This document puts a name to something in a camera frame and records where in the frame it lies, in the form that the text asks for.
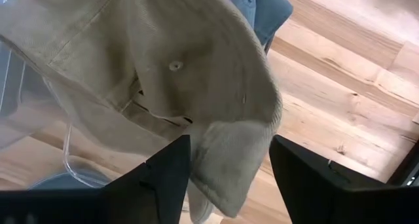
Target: clothing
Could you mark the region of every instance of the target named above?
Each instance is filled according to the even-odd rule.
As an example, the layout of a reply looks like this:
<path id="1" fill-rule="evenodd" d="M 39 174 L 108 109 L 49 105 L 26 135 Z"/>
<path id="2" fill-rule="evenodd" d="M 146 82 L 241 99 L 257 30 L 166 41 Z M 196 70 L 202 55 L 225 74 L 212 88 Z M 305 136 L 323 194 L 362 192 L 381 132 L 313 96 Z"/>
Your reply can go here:
<path id="1" fill-rule="evenodd" d="M 0 40 L 104 146 L 150 156 L 190 134 L 191 181 L 234 217 L 282 106 L 238 12 L 229 0 L 9 0 L 0 6 Z M 164 120 L 178 117 L 193 123 Z"/>
<path id="2" fill-rule="evenodd" d="M 288 0 L 231 0 L 255 31 L 268 53 L 278 28 L 290 17 L 293 6 Z M 213 204 L 193 185 L 188 186 L 193 223 L 204 223 L 214 209 Z"/>
<path id="3" fill-rule="evenodd" d="M 290 17 L 293 6 L 288 0 L 231 0 L 255 30 L 262 45 Z"/>

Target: wooden floor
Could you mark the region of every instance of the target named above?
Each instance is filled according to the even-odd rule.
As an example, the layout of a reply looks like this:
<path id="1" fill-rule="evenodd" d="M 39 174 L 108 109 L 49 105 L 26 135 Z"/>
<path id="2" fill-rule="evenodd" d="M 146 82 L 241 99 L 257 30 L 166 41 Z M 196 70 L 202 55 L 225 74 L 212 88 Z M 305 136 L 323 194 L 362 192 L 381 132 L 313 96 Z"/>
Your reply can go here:
<path id="1" fill-rule="evenodd" d="M 268 55 L 284 102 L 278 133 L 386 181 L 419 138 L 419 0 L 290 2 L 294 13 Z M 65 124 L 55 122 L 0 153 L 0 189 L 25 189 L 62 170 L 64 134 Z M 145 159 L 99 149 L 77 131 L 71 143 L 75 160 L 110 177 Z M 240 215 L 211 218 L 291 222 L 268 158 Z"/>

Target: transparent plastic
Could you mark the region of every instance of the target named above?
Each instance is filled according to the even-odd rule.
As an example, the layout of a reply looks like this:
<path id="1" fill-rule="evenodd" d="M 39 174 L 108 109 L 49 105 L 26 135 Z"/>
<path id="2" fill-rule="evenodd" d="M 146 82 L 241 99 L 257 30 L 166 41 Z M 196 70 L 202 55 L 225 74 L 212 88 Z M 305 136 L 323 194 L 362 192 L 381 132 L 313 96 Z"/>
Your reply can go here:
<path id="1" fill-rule="evenodd" d="M 6 2 L 7 0 L 0 0 L 0 5 Z M 17 147 L 21 146 L 20 142 L 26 137 L 51 126 L 56 121 L 69 121 L 67 114 L 59 106 L 48 86 L 49 83 L 40 74 L 0 42 L 0 153 L 6 151 L 4 153 L 6 155 L 11 153 L 10 151 L 18 150 L 9 149 L 9 147 L 16 144 L 19 144 Z M 35 184 L 29 184 L 28 188 L 42 186 L 43 181 L 50 181 L 53 177 L 66 172 L 89 187 L 98 188 L 106 185 L 108 179 L 104 179 L 99 172 L 90 167 L 84 169 L 88 166 L 80 165 L 81 162 L 72 159 L 70 148 L 72 127 L 69 122 L 65 138 L 62 138 L 64 142 L 62 160 L 65 170 L 59 171 L 58 174 L 48 174 L 47 177 L 42 177 Z M 14 154 L 14 156 L 17 158 L 16 160 L 24 160 L 30 155 Z M 7 176 L 5 180 L 12 179 L 8 175 L 9 170 L 20 169 L 18 167 L 21 165 L 17 163 L 16 168 L 10 169 L 4 168 L 4 166 L 10 166 L 9 164 L 16 163 L 16 160 L 0 159 L 0 163 L 4 163 L 1 167 L 4 171 L 0 169 L 0 179 L 3 176 Z M 35 169 L 38 166 L 41 167 L 39 163 L 33 163 L 31 166 L 34 166 Z M 5 189 L 14 189 L 12 186 L 6 185 L 5 187 Z"/>

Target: black object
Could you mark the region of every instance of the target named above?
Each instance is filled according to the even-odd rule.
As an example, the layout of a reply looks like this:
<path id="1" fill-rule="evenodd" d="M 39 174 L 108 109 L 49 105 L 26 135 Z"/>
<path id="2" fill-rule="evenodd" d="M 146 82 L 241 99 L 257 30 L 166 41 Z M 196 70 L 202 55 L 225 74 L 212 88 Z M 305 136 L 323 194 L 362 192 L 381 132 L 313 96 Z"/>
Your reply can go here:
<path id="1" fill-rule="evenodd" d="M 178 224 L 190 157 L 190 138 L 181 136 L 101 189 L 0 192 L 0 221 Z"/>
<path id="2" fill-rule="evenodd" d="M 394 187 L 327 160 L 281 136 L 269 151 L 294 224 L 419 223 L 419 187 Z"/>
<path id="3" fill-rule="evenodd" d="M 412 147 L 387 183 L 398 186 L 419 186 L 419 141 Z"/>

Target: denim shirt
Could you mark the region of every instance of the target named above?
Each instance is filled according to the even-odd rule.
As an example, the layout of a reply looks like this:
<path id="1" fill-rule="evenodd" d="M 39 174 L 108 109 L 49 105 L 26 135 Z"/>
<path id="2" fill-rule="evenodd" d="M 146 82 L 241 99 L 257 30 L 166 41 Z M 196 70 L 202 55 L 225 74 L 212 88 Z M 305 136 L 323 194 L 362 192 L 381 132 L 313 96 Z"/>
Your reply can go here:
<path id="1" fill-rule="evenodd" d="M 262 45 L 271 40 L 290 17 L 293 6 L 288 0 L 231 0 L 244 15 Z"/>

